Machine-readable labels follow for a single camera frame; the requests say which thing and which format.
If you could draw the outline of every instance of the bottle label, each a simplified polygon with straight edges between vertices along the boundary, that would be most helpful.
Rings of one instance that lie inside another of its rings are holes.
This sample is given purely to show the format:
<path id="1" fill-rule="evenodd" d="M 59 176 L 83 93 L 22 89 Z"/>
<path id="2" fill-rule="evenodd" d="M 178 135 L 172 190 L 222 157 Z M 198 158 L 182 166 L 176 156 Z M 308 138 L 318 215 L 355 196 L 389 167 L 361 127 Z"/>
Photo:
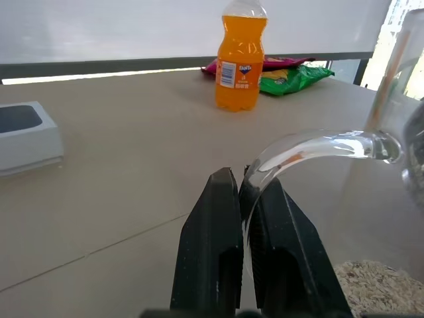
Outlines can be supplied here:
<path id="1" fill-rule="evenodd" d="M 217 62 L 217 83 L 234 89 L 258 89 L 263 63 Z"/>

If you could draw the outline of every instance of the glass mug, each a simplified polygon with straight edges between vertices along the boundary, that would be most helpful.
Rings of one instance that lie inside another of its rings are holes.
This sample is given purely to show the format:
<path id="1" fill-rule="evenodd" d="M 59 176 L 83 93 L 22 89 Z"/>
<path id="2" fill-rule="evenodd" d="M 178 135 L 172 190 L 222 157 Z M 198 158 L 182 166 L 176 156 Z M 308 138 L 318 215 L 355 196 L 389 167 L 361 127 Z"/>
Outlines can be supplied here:
<path id="1" fill-rule="evenodd" d="M 350 167 L 330 221 L 329 244 L 334 246 L 326 244 L 327 252 L 333 262 L 379 260 L 424 279 L 424 101 L 409 97 L 412 80 L 421 66 L 424 70 L 423 47 L 424 9 L 410 11 L 364 130 L 306 131 L 271 144 L 246 171 L 241 189 L 254 195 L 240 201 L 244 209 L 253 211 L 270 181 L 304 160 L 372 159 L 354 160 Z M 246 234 L 249 222 L 250 217 L 244 221 Z"/>

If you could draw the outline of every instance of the green snack bag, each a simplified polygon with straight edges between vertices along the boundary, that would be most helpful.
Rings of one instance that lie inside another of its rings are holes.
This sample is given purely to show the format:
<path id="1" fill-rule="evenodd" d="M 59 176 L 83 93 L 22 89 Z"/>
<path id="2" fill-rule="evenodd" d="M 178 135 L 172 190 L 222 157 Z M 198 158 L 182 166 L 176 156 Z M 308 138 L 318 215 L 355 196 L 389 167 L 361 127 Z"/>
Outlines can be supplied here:
<path id="1" fill-rule="evenodd" d="M 334 75 L 327 68 L 310 68 L 300 65 L 296 69 L 263 72 L 260 80 L 260 90 L 272 95 L 295 93 L 315 82 Z"/>

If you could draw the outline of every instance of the pink snack bag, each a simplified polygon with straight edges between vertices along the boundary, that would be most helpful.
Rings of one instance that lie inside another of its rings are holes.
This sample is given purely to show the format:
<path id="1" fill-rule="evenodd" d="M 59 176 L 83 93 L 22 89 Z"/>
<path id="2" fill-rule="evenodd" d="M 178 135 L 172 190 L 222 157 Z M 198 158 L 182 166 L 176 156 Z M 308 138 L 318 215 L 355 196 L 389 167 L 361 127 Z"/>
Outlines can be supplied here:
<path id="1" fill-rule="evenodd" d="M 282 68 L 296 68 L 304 62 L 315 61 L 314 58 L 267 58 L 264 59 L 264 66 L 262 71 L 280 70 Z M 217 73 L 217 59 L 214 59 L 208 66 L 202 68 L 203 73 L 216 74 Z"/>

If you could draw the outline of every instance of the white wall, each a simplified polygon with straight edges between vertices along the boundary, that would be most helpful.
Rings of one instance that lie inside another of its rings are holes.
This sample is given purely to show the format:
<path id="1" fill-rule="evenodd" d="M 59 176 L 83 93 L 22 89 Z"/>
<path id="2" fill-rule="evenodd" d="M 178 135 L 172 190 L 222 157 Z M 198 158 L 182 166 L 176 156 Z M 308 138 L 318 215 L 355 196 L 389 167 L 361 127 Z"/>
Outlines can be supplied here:
<path id="1" fill-rule="evenodd" d="M 12 0 L 0 64 L 214 56 L 228 0 Z M 371 52 L 390 0 L 262 0 L 267 54 Z"/>

